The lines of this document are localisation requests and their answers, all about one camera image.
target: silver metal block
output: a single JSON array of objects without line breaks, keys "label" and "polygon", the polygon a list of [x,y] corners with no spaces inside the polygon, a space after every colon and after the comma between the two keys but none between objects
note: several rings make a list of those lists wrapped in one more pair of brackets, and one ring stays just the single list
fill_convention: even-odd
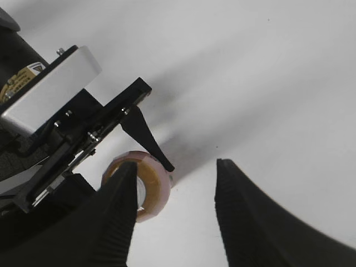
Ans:
[{"label": "silver metal block", "polygon": [[89,49],[80,47],[2,113],[0,120],[28,137],[101,71]]}]

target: white background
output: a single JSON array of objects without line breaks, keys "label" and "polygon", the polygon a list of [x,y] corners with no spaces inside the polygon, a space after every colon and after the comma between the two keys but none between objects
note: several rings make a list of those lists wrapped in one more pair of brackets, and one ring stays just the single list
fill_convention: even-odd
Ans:
[{"label": "white background", "polygon": [[[215,160],[356,247],[354,0],[0,0],[48,62],[88,45],[106,103],[137,77],[141,105],[176,166],[162,213],[136,225],[129,266],[227,266]],[[113,157],[142,150],[120,128],[80,171],[96,187]]]}]

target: screw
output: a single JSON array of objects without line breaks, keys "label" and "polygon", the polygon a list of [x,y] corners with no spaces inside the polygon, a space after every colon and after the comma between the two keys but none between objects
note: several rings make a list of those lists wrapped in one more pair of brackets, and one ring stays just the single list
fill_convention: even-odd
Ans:
[{"label": "screw", "polygon": [[10,99],[11,97],[13,97],[14,94],[15,94],[15,93],[14,93],[13,91],[8,91],[8,92],[5,93],[5,97],[6,97],[7,99]]},{"label": "screw", "polygon": [[93,142],[99,142],[100,139],[96,137],[96,135],[97,135],[96,132],[94,132],[94,133],[88,132],[88,135]]},{"label": "screw", "polygon": [[72,112],[71,110],[68,110],[68,111],[66,112],[66,116],[67,116],[67,117],[71,116],[72,114],[73,114],[73,112]]},{"label": "screw", "polygon": [[126,109],[126,108],[122,108],[121,111],[122,111],[125,115],[127,115],[130,110],[129,110],[129,109]]},{"label": "screw", "polygon": [[62,47],[57,50],[57,54],[58,54],[59,56],[63,55],[64,52],[65,52],[65,50],[64,50]]},{"label": "screw", "polygon": [[8,85],[13,85],[13,84],[14,84],[13,79],[8,79],[8,80],[7,80],[7,84],[8,84]]}]

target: white table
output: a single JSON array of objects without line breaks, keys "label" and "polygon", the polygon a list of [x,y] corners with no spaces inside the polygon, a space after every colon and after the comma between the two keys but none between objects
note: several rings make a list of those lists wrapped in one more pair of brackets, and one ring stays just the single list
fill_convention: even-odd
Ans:
[{"label": "white table", "polygon": [[[138,76],[176,166],[162,213],[135,227],[129,266],[227,266],[214,210],[219,157],[275,201],[356,248],[356,2],[0,0],[48,62],[88,45],[103,104]],[[96,187],[142,150],[118,128],[79,170]]]}]

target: black metal bracket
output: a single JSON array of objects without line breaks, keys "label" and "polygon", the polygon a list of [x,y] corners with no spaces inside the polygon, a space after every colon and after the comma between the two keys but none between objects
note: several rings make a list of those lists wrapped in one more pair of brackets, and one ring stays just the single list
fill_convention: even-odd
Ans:
[{"label": "black metal bracket", "polygon": [[[156,157],[167,171],[173,171],[174,167],[159,148],[137,107],[151,90],[148,84],[138,78],[106,106],[96,105],[96,111],[89,117],[77,117],[73,120],[72,127],[70,120],[63,122],[63,127],[56,127],[52,135],[61,137],[57,138],[57,148],[15,196],[13,202],[26,213],[33,210],[42,197],[55,190],[53,184],[58,181],[58,177],[63,173],[71,173],[80,162],[93,155],[95,147],[118,124]],[[63,114],[56,114],[49,121],[56,121],[56,116],[63,117]]]}]

